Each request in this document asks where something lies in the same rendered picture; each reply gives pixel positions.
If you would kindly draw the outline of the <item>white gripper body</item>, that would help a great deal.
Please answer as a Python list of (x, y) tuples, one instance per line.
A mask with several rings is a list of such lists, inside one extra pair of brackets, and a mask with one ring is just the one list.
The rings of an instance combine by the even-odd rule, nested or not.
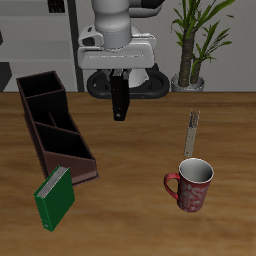
[(79, 41), (78, 64), (81, 69), (142, 69), (154, 65), (156, 39), (150, 34), (133, 34), (131, 42), (121, 48), (104, 48), (103, 36), (91, 37), (93, 45), (86, 38)]

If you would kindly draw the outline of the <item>dark brown desk caddy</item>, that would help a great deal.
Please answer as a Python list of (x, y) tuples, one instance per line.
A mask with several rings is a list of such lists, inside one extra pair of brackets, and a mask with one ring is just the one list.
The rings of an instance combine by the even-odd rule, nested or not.
[(57, 73), (50, 71), (16, 81), (44, 177), (61, 165), (70, 168), (73, 186), (99, 179), (96, 159), (69, 113), (66, 90)]

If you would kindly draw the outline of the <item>red patterned mug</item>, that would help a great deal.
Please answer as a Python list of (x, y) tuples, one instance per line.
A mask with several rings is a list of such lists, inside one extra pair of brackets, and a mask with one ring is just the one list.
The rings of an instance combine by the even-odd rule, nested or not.
[[(188, 158), (180, 163), (178, 173), (165, 175), (164, 187), (183, 211), (197, 212), (203, 206), (213, 177), (214, 170), (209, 163), (198, 158)], [(178, 182), (176, 192), (168, 186), (172, 179)]]

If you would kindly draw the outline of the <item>green book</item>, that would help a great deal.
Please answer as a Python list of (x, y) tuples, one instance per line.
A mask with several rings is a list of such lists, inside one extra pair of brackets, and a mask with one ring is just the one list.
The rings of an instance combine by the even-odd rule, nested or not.
[(58, 165), (34, 193), (45, 229), (53, 231), (75, 201), (69, 167)]

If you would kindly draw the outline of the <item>green pot plant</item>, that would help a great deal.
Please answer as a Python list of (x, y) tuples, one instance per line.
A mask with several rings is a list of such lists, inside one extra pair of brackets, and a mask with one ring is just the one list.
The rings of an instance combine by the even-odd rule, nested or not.
[(216, 4), (216, 1), (202, 10), (201, 0), (182, 0), (182, 12), (175, 9), (179, 18), (172, 22), (172, 26), (177, 24), (181, 29), (180, 32), (176, 31), (176, 35), (182, 53), (179, 73), (171, 79), (173, 92), (202, 92), (205, 86), (204, 79), (199, 76), (202, 63), (206, 60), (214, 60), (211, 54), (215, 50), (231, 44), (231, 41), (225, 41), (229, 28), (213, 38), (219, 21), (208, 28), (204, 27), (204, 24), (217, 13), (235, 2), (235, 0), (223, 0)]

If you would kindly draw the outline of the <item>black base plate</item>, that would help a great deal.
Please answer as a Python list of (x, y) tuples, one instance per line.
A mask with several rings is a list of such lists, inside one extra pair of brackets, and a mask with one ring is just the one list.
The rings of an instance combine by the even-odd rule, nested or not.
[[(129, 89), (131, 99), (158, 99), (164, 97), (170, 89), (169, 79), (159, 71), (158, 65), (146, 69), (149, 79), (138, 87)], [(97, 70), (87, 80), (87, 91), (98, 99), (111, 98), (111, 85), (106, 75)]]

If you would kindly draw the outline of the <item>dark grey vertical post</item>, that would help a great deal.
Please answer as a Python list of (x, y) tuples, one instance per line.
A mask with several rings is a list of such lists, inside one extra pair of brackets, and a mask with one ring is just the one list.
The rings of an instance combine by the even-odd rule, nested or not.
[(75, 68), (75, 81), (78, 92), (84, 91), (84, 78), (83, 71), (78, 65), (78, 21), (77, 21), (77, 12), (76, 12), (76, 1), (75, 0), (67, 0), (68, 6), (68, 16), (70, 23), (70, 32), (71, 32), (71, 41), (72, 41), (72, 50), (73, 50), (73, 59), (74, 59), (74, 68)]

